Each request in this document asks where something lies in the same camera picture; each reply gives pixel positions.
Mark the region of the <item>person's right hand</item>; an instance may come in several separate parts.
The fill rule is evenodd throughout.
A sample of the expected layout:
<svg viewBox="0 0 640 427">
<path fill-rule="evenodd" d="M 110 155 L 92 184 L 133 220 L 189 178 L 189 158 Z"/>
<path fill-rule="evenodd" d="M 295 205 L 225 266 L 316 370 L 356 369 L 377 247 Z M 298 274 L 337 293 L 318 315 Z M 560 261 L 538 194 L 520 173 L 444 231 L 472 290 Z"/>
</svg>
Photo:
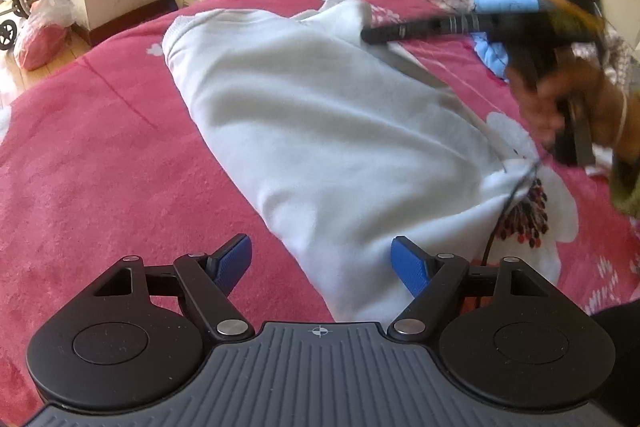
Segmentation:
<svg viewBox="0 0 640 427">
<path fill-rule="evenodd" d="M 511 66 L 506 68 L 506 78 L 521 116 L 542 145 L 551 146 L 564 129 L 559 104 L 570 100 L 582 103 L 594 144 L 605 147 L 616 144 L 626 96 L 601 69 L 576 60 L 550 72 L 533 88 L 528 87 L 523 75 Z"/>
</svg>

